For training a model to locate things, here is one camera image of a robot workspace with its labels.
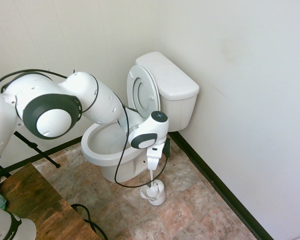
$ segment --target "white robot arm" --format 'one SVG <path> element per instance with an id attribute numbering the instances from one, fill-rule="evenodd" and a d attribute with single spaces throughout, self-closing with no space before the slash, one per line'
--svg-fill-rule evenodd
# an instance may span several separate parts
<path id="1" fill-rule="evenodd" d="M 155 111 L 145 120 L 134 109 L 126 107 L 125 111 L 117 95 L 88 73 L 73 73 L 59 84 L 40 72 L 23 73 L 0 93 L 0 156 L 20 120 L 35 136 L 55 139 L 83 115 L 100 125 L 117 120 L 126 133 L 129 125 L 130 145 L 148 148 L 148 168 L 156 169 L 168 133 L 168 117 Z"/>

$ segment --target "black baseboard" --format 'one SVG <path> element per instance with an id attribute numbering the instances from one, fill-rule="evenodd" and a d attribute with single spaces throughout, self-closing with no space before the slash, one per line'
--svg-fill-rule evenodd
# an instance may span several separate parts
<path id="1" fill-rule="evenodd" d="M 68 142 L 63 143 L 63 144 L 61 144 L 59 146 L 56 146 L 56 147 L 51 148 L 51 149 L 49 149 L 47 151 L 44 151 L 43 153 L 46 154 L 46 155 L 48 155 L 48 156 L 51 155 L 51 154 L 55 154 L 56 152 L 59 152 L 59 151 L 61 151 L 63 149 L 66 149 L 66 148 L 68 148 L 68 147 L 70 147 L 70 146 L 72 146 L 74 144 L 80 143 L 81 139 L 82 139 L 82 136 L 77 137 L 77 138 L 75 138 L 75 139 L 73 139 L 71 141 L 68 141 Z M 35 161 L 38 161 L 38 160 L 40 160 L 42 158 L 44 158 L 44 156 L 42 156 L 41 154 L 37 154 L 37 155 L 29 157 L 29 158 L 27 158 L 25 160 L 17 162 L 15 164 L 11 165 L 11 166 L 8 166 L 8 167 L 5 168 L 5 170 L 8 171 L 8 172 L 11 172 L 13 170 L 16 170 L 18 168 L 21 168 L 21 167 L 25 166 L 27 163 L 34 163 Z"/>
<path id="2" fill-rule="evenodd" d="M 206 162 L 187 143 L 179 132 L 169 132 L 170 137 L 189 157 L 196 168 L 211 183 L 218 194 L 226 201 L 229 207 L 237 214 L 242 222 L 249 228 L 253 235 L 259 240 L 274 240 L 260 223 L 251 215 L 245 206 L 236 198 L 229 188 L 221 181 Z"/>

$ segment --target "toilet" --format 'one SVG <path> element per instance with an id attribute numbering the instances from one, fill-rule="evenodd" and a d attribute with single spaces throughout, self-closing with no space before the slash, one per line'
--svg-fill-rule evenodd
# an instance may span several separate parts
<path id="1" fill-rule="evenodd" d="M 147 119 L 153 111 L 169 118 L 169 132 L 180 131 L 189 124 L 199 86 L 160 52 L 147 53 L 135 61 L 127 77 L 128 107 Z M 115 173 L 126 135 L 117 122 L 94 123 L 83 134 L 83 156 L 101 166 L 103 176 L 115 182 Z M 116 180 L 128 181 L 148 168 L 147 150 L 126 146 Z"/>

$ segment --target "brown tile floor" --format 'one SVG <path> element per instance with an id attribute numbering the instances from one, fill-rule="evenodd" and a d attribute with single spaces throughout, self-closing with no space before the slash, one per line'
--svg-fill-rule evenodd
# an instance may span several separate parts
<path id="1" fill-rule="evenodd" d="M 99 166 L 85 160 L 80 144 L 33 165 L 69 202 L 88 207 L 91 219 L 110 240 L 256 240 L 210 183 L 172 142 L 171 157 L 159 177 L 167 197 L 152 206 L 140 197 L 139 188 L 124 188 L 107 181 Z M 164 159 L 156 173 L 163 167 Z M 146 170 L 126 182 L 138 185 L 150 180 Z M 87 218 L 83 210 L 79 211 Z"/>

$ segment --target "wooden table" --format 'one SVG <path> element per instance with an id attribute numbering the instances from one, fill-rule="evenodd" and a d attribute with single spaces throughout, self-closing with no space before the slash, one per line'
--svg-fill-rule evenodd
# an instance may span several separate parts
<path id="1" fill-rule="evenodd" d="M 46 179 L 28 163 L 0 185 L 7 210 L 36 226 L 36 240 L 100 240 Z"/>

